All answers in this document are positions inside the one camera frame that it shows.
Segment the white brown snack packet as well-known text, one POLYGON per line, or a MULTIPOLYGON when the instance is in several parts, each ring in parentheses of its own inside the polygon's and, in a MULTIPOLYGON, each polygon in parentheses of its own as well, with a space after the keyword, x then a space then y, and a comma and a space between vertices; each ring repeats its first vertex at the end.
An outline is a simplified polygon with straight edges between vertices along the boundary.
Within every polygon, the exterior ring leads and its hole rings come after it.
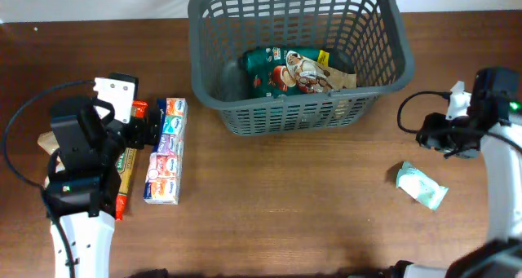
POLYGON ((323 50, 288 51, 283 78, 305 94, 327 93, 331 90, 355 89, 357 75, 332 67, 330 53, 323 50))

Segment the green Nescafe coffee bag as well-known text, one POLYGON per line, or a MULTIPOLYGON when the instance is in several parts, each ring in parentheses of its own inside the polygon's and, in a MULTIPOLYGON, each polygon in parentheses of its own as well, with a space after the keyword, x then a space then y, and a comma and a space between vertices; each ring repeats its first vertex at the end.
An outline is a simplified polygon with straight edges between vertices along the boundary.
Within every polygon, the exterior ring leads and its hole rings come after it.
MULTIPOLYGON (((240 66, 246 71, 250 84, 250 96, 278 97, 280 95, 302 95, 297 86, 290 86, 289 79, 283 78, 285 71, 285 57, 288 51, 320 50, 311 47, 265 47, 245 52, 240 58, 240 66)), ((334 62, 332 67, 346 72, 352 71, 353 67, 342 61, 342 57, 335 51, 327 51, 334 62)))

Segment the spaghetti pasta packet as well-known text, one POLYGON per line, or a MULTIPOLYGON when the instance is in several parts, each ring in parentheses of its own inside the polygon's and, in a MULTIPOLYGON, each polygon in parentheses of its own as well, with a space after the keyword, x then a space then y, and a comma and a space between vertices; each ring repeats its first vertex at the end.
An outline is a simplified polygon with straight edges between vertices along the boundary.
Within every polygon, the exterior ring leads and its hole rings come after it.
MULTIPOLYGON (((148 104, 144 101, 134 101, 131 115, 140 119, 145 118, 148 110, 148 104)), ((117 194, 116 204, 116 220, 123 220, 123 214, 126 208, 129 187, 131 183, 131 175, 134 169, 136 149, 127 148, 125 152, 118 158, 116 168, 121 178, 121 184, 117 194)))

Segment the tan packet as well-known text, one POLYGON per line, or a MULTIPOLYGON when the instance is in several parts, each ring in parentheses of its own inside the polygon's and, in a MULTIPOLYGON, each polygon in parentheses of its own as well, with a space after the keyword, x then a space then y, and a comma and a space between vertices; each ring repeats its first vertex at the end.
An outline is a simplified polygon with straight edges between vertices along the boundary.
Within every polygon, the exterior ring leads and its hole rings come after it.
MULTIPOLYGON (((57 139, 52 131, 40 134, 38 137, 38 145, 49 155, 51 155, 56 149, 59 148, 57 139)), ((57 165, 55 171, 59 172, 61 170, 64 170, 64 165, 59 157, 57 157, 56 162, 57 165)))

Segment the mint green wipes packet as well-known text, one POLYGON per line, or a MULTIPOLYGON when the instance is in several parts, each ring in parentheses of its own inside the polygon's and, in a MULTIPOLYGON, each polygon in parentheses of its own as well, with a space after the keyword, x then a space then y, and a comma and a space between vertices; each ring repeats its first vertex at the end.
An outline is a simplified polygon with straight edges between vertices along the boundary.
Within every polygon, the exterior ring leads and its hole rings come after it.
POLYGON ((448 192, 410 162, 404 161, 397 172, 396 186, 430 210, 437 210, 448 192))

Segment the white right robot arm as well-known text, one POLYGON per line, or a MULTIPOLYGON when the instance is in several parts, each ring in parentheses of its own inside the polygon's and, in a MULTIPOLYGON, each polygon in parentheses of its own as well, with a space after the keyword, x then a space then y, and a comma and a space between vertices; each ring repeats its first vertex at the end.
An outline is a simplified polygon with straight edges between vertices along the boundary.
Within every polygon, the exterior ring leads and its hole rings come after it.
POLYGON ((440 93, 446 113, 424 119, 416 140, 445 158, 484 158, 488 180, 489 230, 478 249, 447 268, 399 261, 389 277, 519 277, 521 275, 520 75, 503 67, 483 68, 471 92, 457 82, 440 93))

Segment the colourful tissue multipack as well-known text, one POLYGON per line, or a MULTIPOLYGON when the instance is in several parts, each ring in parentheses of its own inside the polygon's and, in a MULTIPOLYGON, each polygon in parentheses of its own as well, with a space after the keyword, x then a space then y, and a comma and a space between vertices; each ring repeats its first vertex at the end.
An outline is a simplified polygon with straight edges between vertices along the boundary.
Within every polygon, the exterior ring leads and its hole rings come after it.
POLYGON ((188 103, 185 98, 164 98, 158 99, 157 105, 161 115, 161 133, 149 157, 144 201, 148 204, 178 205, 188 103))

